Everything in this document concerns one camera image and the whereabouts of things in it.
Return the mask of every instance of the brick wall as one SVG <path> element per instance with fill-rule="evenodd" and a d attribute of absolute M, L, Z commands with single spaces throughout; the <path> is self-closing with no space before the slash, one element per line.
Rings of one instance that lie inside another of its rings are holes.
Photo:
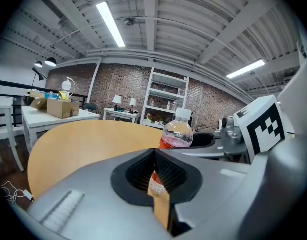
<path fill-rule="evenodd" d="M 88 95 L 91 80 L 95 71 L 95 64 L 76 65 L 51 70 L 47 79 L 46 88 L 59 90 L 66 77 L 74 79 L 77 94 Z M 155 70 L 155 72 L 172 77 L 184 79 L 182 75 Z M 98 106 L 98 113 L 103 115 L 104 108 L 113 108 L 115 95 L 122 97 L 120 108 L 130 110 L 131 98 L 137 100 L 135 110 L 141 114 L 150 78 L 151 68 L 121 64 L 101 64 L 96 76 L 90 102 Z M 163 90 L 164 86 L 154 84 L 154 89 Z M 177 89 L 165 87 L 167 92 L 177 93 Z M 155 107 L 167 108 L 168 100 L 150 97 L 148 105 L 154 101 Z M 194 79 L 189 81 L 186 109 L 193 111 L 192 128 L 200 131 L 203 129 L 214 130 L 218 128 L 219 119 L 232 116 L 235 112 L 244 108 L 246 104 L 233 96 L 214 88 L 206 83 Z M 171 120 L 169 113 L 148 110 L 150 114 Z"/>

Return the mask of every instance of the ceiling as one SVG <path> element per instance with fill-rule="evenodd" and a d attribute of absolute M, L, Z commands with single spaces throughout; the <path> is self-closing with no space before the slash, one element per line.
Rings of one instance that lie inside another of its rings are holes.
<path fill-rule="evenodd" d="M 96 8 L 103 1 L 126 48 L 118 48 Z M 99 56 L 154 61 L 251 100 L 281 92 L 297 73 L 295 18 L 282 0 L 25 0 L 1 40 L 58 64 Z M 226 78 L 259 59 L 266 65 L 256 75 Z"/>

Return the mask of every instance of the white table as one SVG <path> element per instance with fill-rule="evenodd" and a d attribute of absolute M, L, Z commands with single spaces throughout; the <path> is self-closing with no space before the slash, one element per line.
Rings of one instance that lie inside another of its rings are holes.
<path fill-rule="evenodd" d="M 79 109 L 79 115 L 61 119 L 47 114 L 46 110 L 37 110 L 36 108 L 30 106 L 23 106 L 22 122 L 24 138 L 28 151 L 31 153 L 34 145 L 36 144 L 38 140 L 37 133 L 51 130 L 52 128 L 62 124 L 83 120 L 98 120 L 100 117 L 100 114 Z"/>
<path fill-rule="evenodd" d="M 17 162 L 17 165 L 20 169 L 20 171 L 24 171 L 23 165 L 20 162 L 17 149 L 16 149 L 16 140 L 15 140 L 15 134 L 13 131 L 13 121 L 12 121 L 12 113 L 13 113 L 13 103 L 14 98 L 13 97 L 0 97 L 0 114 L 5 115 L 5 124 L 7 126 L 7 132 L 8 132 L 8 138 L 10 142 L 10 147 L 12 150 L 12 154 L 14 156 L 15 161 Z"/>
<path fill-rule="evenodd" d="M 118 112 L 118 111 L 115 111 L 113 108 L 104 108 L 103 109 L 103 120 L 107 119 L 107 113 L 112 115 L 115 118 L 132 120 L 133 124 L 136 122 L 136 119 L 139 117 L 139 114 L 130 114 L 128 112 Z"/>

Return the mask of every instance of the bottle cap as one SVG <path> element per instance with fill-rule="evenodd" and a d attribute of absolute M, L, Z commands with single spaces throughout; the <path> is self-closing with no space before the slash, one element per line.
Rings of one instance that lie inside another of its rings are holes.
<path fill-rule="evenodd" d="M 175 112 L 175 116 L 176 118 L 183 118 L 183 119 L 190 120 L 190 118 L 192 117 L 192 111 L 189 109 L 178 107 L 177 111 Z"/>

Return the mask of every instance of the smoke detector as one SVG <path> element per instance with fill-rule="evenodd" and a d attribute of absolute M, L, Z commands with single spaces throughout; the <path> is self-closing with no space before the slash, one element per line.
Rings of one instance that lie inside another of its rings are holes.
<path fill-rule="evenodd" d="M 133 26 L 135 24 L 135 20 L 133 18 L 125 18 L 124 19 L 124 23 L 127 25 L 127 26 Z"/>

